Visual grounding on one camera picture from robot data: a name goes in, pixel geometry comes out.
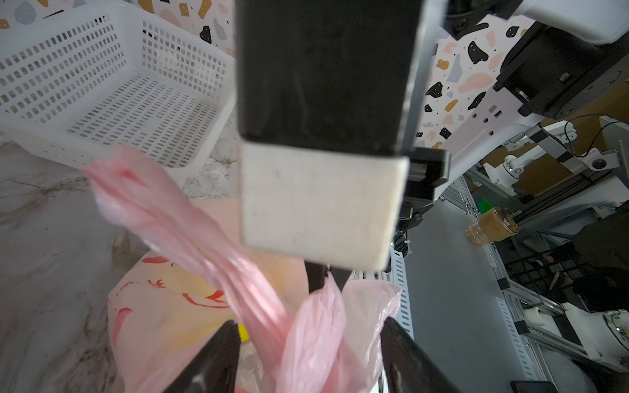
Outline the yellow banana bunch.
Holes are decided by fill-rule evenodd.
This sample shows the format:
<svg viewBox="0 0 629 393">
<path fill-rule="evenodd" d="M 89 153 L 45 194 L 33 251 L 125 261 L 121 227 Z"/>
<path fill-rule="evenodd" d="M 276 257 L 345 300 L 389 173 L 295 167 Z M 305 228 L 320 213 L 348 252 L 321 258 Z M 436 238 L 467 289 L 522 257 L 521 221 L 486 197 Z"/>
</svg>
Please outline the yellow banana bunch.
<svg viewBox="0 0 629 393">
<path fill-rule="evenodd" d="M 242 343 L 247 342 L 249 340 L 249 334 L 243 324 L 239 324 L 238 332 L 239 332 L 239 336 L 241 338 Z"/>
</svg>

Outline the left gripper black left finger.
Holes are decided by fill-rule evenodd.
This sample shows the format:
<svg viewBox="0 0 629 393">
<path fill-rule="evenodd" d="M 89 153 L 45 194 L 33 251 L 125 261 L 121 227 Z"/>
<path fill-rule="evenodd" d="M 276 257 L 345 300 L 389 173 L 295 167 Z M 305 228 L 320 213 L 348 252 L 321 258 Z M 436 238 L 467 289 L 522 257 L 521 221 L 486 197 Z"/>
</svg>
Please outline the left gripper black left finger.
<svg viewBox="0 0 629 393">
<path fill-rule="evenodd" d="M 225 322 L 165 393 L 234 393 L 241 343 L 238 324 Z"/>
</svg>

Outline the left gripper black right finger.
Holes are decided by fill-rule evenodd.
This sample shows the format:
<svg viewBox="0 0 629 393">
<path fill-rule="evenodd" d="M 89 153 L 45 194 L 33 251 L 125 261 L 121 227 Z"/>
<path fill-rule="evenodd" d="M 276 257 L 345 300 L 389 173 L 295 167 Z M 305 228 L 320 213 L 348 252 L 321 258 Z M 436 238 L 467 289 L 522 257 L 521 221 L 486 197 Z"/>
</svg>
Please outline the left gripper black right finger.
<svg viewBox="0 0 629 393">
<path fill-rule="evenodd" d="M 390 392 L 460 392 L 396 319 L 386 318 L 380 338 Z"/>
</svg>

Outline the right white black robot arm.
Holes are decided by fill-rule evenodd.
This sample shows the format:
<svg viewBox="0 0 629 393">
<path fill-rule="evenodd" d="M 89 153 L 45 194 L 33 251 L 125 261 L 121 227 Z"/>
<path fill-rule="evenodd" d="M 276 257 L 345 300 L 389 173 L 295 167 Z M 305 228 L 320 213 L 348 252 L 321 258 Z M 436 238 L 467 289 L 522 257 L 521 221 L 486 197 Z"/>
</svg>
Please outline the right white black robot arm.
<svg viewBox="0 0 629 393">
<path fill-rule="evenodd" d="M 295 1 L 286 13 L 300 106 L 297 140 L 326 152 L 409 157 L 420 172 L 406 201 L 426 201 L 480 150 L 480 125 L 467 120 L 445 152 L 412 147 L 419 92 L 437 29 L 459 39 L 485 16 L 534 20 L 509 51 L 484 97 L 509 121 L 556 117 L 583 104 L 628 58 L 628 7 L 611 1 Z"/>
</svg>

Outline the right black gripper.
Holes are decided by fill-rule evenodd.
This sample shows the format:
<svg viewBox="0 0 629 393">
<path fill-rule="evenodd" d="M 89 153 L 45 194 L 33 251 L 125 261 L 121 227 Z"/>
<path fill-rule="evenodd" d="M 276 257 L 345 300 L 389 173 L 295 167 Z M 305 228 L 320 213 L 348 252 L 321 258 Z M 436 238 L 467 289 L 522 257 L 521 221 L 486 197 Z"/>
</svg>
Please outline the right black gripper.
<svg viewBox="0 0 629 393">
<path fill-rule="evenodd" d="M 415 147 L 409 153 L 410 168 L 406 180 L 401 209 L 398 215 L 392 246 L 402 255 L 409 254 L 407 232 L 423 221 L 423 215 L 438 198 L 437 189 L 450 179 L 451 154 L 446 150 Z M 333 278 L 340 291 L 346 286 L 352 270 L 305 261 L 308 292 L 324 286 L 327 277 Z"/>
</svg>

